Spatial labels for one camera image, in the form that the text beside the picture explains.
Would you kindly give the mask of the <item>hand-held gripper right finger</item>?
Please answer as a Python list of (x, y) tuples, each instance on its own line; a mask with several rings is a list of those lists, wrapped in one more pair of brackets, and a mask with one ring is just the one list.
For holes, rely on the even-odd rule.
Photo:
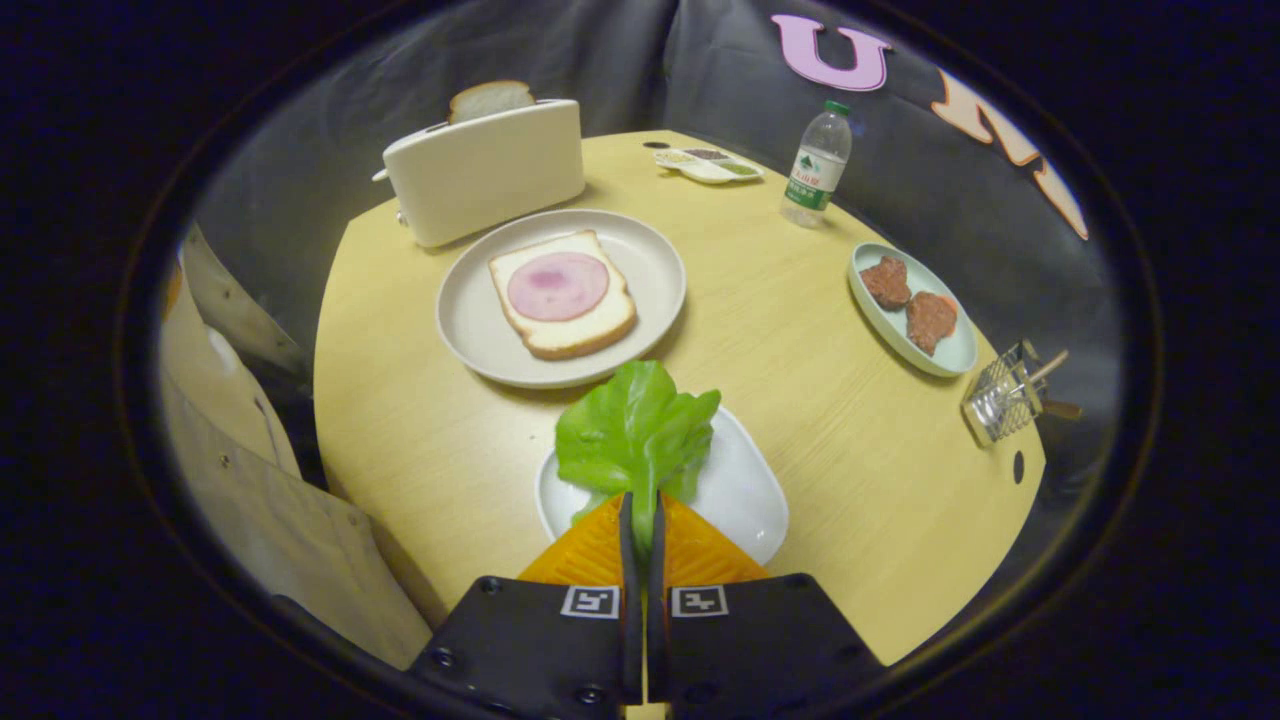
[(884, 665), (806, 573), (773, 575), (660, 496), (650, 557), (646, 697), (669, 719), (810, 719)]

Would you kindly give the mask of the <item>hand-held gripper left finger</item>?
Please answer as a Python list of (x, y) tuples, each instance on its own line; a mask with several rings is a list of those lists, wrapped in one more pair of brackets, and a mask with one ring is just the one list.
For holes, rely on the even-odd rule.
[(476, 579), (412, 675), (508, 719), (625, 717), (643, 702), (631, 506), (598, 506), (517, 578)]

